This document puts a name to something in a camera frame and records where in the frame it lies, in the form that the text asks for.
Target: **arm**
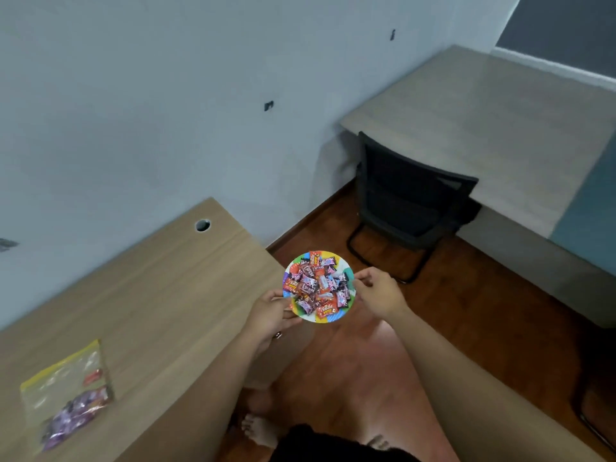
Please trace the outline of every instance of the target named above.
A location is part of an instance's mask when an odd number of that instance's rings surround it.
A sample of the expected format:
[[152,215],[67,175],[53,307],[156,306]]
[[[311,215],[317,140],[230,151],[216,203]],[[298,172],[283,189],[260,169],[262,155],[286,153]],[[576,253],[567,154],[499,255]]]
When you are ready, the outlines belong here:
[[359,296],[396,331],[462,461],[602,461],[579,439],[468,359],[407,306],[394,279],[358,272]]
[[271,290],[254,303],[242,330],[119,460],[214,460],[252,360],[276,332],[302,321],[281,296],[282,290]]

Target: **plate of candy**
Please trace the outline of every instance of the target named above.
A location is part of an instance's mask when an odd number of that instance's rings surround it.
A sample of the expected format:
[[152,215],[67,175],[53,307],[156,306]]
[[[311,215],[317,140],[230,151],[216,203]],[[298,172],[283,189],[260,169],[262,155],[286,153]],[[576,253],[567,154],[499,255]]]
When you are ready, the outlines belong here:
[[282,290],[291,308],[313,323],[331,323],[346,314],[355,301],[353,271],[329,251],[309,251],[287,267]]

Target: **table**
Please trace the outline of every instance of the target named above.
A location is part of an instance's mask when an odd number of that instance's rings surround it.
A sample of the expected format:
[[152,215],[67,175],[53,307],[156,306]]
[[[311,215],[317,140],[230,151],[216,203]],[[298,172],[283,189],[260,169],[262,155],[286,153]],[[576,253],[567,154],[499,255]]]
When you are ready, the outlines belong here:
[[453,46],[341,125],[479,178],[473,199],[549,238],[609,141],[616,93]]
[[[211,228],[197,232],[202,218]],[[32,456],[20,383],[93,339],[101,340],[116,400],[40,460],[115,460],[235,336],[256,297],[280,287],[283,272],[210,198],[9,326],[0,332],[0,460]],[[305,347],[312,325],[304,322],[260,357],[249,386],[268,386]],[[167,448],[173,452],[173,441]]]

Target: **plastic bag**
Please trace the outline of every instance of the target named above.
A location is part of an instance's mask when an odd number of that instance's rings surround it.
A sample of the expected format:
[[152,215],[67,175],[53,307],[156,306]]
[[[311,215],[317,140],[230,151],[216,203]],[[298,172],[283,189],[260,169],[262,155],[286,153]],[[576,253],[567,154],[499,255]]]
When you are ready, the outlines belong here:
[[20,390],[35,453],[57,446],[111,402],[99,341],[37,373]]

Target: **hand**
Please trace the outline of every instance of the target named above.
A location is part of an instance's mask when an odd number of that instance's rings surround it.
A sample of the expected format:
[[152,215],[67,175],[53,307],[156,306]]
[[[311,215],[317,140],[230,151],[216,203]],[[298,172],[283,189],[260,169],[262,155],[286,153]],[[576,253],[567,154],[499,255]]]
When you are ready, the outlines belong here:
[[257,341],[257,354],[269,347],[277,332],[303,321],[290,310],[291,299],[282,295],[282,290],[268,290],[254,302],[246,318],[242,333]]
[[397,312],[409,311],[395,279],[376,267],[355,273],[353,287],[377,317],[390,322]]

